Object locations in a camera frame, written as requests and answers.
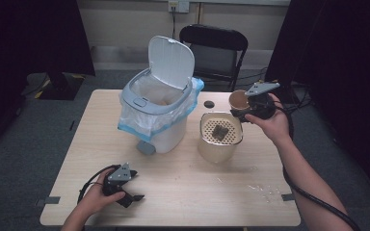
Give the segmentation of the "clear blue-edged trash bag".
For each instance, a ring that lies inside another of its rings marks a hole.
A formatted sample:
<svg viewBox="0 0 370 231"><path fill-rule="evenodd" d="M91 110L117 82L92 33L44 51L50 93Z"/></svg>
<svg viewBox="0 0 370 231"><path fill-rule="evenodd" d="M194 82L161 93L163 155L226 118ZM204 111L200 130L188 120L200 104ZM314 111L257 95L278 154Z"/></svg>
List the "clear blue-edged trash bag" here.
<svg viewBox="0 0 370 231"><path fill-rule="evenodd" d="M186 118L197 106L198 95L204 88L202 80L191 78L184 90L147 81L144 90L136 94L129 82L120 95L122 106L118 128L141 140L152 138Z"/></svg>

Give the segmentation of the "dark wet tea leaves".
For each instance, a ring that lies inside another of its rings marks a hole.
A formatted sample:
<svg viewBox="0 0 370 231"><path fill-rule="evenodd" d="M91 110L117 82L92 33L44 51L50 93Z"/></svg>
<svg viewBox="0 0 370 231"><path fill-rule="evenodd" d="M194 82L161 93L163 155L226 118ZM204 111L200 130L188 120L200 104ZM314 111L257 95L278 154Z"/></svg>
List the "dark wet tea leaves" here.
<svg viewBox="0 0 370 231"><path fill-rule="evenodd" d="M225 136L228 134L228 132L229 132L229 129L228 128L226 128L226 127L224 127L222 125L217 124L214 127L211 135L212 135L212 137L214 139L216 139L218 141L222 141L225 138Z"/></svg>

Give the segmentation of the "black folding chair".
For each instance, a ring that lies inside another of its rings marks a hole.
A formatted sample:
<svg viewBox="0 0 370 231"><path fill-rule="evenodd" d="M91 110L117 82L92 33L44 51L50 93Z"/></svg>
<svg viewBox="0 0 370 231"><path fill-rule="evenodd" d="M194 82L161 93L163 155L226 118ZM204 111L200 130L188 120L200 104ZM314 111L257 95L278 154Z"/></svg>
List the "black folding chair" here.
<svg viewBox="0 0 370 231"><path fill-rule="evenodd" d="M228 83L234 91L249 42L240 32L220 27L192 24L179 33L195 57L194 75Z"/></svg>

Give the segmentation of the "white pedal trash can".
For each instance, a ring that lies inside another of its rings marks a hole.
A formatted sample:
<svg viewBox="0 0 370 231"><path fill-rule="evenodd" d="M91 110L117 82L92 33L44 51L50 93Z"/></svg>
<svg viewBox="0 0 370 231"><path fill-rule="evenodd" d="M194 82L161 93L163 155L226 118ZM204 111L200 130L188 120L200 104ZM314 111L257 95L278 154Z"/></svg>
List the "white pedal trash can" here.
<svg viewBox="0 0 370 231"><path fill-rule="evenodd" d="M193 78L195 59L190 48L173 38L156 36L148 45L148 68L138 73L129 82L132 90L140 95L147 81L184 90ZM150 155L167 153L174 149L185 134L187 117L174 124L170 129L154 136L151 141L139 139L137 149Z"/></svg>

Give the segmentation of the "white wall socket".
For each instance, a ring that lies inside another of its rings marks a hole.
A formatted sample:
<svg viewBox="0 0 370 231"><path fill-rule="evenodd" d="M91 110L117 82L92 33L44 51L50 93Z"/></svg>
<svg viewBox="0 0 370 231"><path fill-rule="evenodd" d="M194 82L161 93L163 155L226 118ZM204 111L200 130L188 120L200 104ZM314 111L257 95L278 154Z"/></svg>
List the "white wall socket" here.
<svg viewBox="0 0 370 231"><path fill-rule="evenodd" d="M168 11L170 13L188 13L190 11L190 3L183 0L169 0Z"/></svg>

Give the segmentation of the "beige strainer container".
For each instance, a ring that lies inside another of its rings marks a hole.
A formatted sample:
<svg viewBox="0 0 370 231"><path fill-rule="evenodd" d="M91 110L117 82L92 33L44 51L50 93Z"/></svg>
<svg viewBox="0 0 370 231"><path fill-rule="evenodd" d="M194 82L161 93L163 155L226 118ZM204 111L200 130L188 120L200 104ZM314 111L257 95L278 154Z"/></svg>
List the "beige strainer container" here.
<svg viewBox="0 0 370 231"><path fill-rule="evenodd" d="M222 141L214 139L211 135L217 124L229 129ZM231 113L210 112L202 115L199 122L198 152L206 161L215 164L228 161L242 140L242 124Z"/></svg>

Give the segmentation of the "black curtain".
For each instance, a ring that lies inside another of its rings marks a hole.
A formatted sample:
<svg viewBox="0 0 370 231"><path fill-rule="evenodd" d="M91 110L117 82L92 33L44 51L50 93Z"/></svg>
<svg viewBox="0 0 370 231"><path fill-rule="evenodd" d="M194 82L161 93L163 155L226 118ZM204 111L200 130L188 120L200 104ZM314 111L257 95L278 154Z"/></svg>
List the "black curtain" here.
<svg viewBox="0 0 370 231"><path fill-rule="evenodd" d="M77 0L0 0L0 135L43 72L95 74Z"/></svg>
<svg viewBox="0 0 370 231"><path fill-rule="evenodd" d="M370 0L290 0L266 78L308 84L370 179Z"/></svg>

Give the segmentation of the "person's left hand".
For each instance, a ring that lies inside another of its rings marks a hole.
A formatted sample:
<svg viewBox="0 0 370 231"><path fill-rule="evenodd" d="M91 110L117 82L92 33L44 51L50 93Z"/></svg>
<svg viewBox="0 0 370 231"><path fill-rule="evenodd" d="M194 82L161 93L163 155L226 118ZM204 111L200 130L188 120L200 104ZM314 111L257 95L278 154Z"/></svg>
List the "person's left hand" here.
<svg viewBox="0 0 370 231"><path fill-rule="evenodd" d="M83 199L77 204L75 211L80 218L89 218L105 206L124 198L124 192L116 192L111 195L105 195L103 193L102 183L107 173L108 171L105 171L98 176L96 182L90 186Z"/></svg>

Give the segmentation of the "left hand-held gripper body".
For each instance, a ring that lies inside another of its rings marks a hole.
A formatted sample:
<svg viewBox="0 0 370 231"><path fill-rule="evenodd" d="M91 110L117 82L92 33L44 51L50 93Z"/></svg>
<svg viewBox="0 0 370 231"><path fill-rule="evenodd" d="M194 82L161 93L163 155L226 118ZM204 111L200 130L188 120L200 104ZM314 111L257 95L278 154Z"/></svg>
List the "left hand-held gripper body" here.
<svg viewBox="0 0 370 231"><path fill-rule="evenodd" d="M131 180L131 169L128 163L116 167L106 174L103 182L103 193L111 195L122 191L122 186Z"/></svg>

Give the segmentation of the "person's right hand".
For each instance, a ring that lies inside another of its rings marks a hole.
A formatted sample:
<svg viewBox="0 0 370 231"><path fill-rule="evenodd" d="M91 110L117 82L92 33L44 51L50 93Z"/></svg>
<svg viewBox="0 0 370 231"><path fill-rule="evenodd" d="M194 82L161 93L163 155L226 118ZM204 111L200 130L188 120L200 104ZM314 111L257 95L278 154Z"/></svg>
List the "person's right hand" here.
<svg viewBox="0 0 370 231"><path fill-rule="evenodd" d="M286 114L280 110L281 104L278 98L272 93L270 93L270 96L275 101L275 106L277 107L271 118L261 119L254 115L245 115L245 119L259 126L274 145L280 147L292 141L289 135L289 122Z"/></svg>

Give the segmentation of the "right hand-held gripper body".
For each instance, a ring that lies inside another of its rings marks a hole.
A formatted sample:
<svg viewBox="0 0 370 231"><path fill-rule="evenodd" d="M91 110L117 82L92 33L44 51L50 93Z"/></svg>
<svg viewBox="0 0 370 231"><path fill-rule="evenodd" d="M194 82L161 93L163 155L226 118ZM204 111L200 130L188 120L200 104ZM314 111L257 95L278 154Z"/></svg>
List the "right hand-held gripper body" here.
<svg viewBox="0 0 370 231"><path fill-rule="evenodd" d="M251 114L261 119L272 117L276 111L273 98L269 95L271 90L279 87L279 83L254 83L245 93Z"/></svg>

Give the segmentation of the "brown paper cup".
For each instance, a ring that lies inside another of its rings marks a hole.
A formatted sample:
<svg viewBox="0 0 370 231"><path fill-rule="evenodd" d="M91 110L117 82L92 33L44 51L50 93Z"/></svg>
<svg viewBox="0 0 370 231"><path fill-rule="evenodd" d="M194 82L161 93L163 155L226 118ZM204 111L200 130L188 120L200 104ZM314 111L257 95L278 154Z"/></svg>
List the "brown paper cup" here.
<svg viewBox="0 0 370 231"><path fill-rule="evenodd" d="M232 110L246 110L250 107L248 97L244 90L236 90L228 97L228 103Z"/></svg>

